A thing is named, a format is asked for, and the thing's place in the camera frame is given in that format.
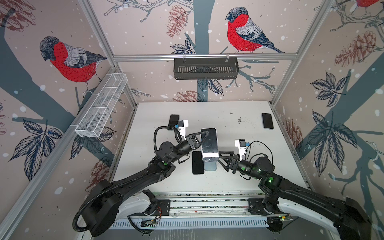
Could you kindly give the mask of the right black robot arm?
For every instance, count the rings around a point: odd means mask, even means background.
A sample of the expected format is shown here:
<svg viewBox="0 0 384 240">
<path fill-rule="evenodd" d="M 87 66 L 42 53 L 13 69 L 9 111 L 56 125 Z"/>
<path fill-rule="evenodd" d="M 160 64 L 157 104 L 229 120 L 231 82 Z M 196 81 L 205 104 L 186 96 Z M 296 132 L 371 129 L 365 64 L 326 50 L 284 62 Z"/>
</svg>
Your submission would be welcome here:
<svg viewBox="0 0 384 240">
<path fill-rule="evenodd" d="M 233 152 L 219 152 L 219 163 L 227 172 L 259 181 L 265 198 L 261 202 L 249 201 L 251 214 L 296 216 L 329 230 L 342 240 L 372 237 L 372 222 L 357 201 L 326 197 L 292 183 L 274 173 L 275 166 L 265 154 L 260 154 L 252 163 Z"/>
</svg>

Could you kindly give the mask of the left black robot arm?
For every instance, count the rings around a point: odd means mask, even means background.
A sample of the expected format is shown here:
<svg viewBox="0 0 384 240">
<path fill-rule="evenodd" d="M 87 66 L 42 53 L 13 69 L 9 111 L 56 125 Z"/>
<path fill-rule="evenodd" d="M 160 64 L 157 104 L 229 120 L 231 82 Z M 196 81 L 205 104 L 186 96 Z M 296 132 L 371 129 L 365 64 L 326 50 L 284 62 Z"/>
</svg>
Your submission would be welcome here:
<svg viewBox="0 0 384 240">
<path fill-rule="evenodd" d="M 157 199 L 146 188 L 169 177 L 176 169 L 174 162 L 202 146 L 208 131 L 192 133 L 183 140 L 176 128 L 172 129 L 178 142 L 154 145 L 155 156 L 147 167 L 124 179 L 100 181 L 75 214 L 72 227 L 76 232 L 89 231 L 92 237 L 106 232 L 116 220 L 137 213 L 151 214 Z"/>
</svg>

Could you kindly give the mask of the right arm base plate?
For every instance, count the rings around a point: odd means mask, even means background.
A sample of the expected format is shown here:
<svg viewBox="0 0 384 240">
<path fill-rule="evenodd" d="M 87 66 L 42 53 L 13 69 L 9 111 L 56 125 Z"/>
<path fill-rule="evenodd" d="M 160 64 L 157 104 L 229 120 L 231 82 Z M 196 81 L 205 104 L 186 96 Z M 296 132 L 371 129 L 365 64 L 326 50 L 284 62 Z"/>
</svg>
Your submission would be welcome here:
<svg viewBox="0 0 384 240">
<path fill-rule="evenodd" d="M 269 199 L 248 199 L 248 212 L 252 215 L 268 216 L 275 214 L 276 209 Z"/>
</svg>

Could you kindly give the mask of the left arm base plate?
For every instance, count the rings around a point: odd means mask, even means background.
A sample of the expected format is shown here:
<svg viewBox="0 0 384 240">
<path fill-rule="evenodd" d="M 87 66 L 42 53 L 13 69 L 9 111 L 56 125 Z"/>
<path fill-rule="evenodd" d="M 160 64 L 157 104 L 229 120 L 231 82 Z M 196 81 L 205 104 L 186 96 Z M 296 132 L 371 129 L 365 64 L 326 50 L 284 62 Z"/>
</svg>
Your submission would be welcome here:
<svg viewBox="0 0 384 240">
<path fill-rule="evenodd" d="M 140 213 L 140 216 L 168 216 L 170 214 L 170 206 L 170 200 L 157 200 L 151 202 L 149 207 L 143 213 Z"/>
</svg>

